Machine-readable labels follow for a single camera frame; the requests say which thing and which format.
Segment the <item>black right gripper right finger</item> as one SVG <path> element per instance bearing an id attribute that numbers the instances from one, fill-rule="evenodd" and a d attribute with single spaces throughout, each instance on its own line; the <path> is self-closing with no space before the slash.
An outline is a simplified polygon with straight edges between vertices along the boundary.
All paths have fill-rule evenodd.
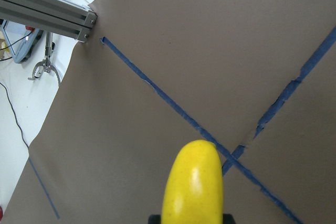
<path id="1" fill-rule="evenodd" d="M 235 224 L 235 219 L 231 214 L 223 214 L 223 224 Z"/>

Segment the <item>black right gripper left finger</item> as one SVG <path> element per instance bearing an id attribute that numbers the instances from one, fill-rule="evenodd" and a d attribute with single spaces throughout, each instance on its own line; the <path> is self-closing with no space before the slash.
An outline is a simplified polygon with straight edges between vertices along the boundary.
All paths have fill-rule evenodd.
<path id="1" fill-rule="evenodd" d="M 148 218 L 148 224 L 160 224 L 161 215 L 150 215 Z"/>

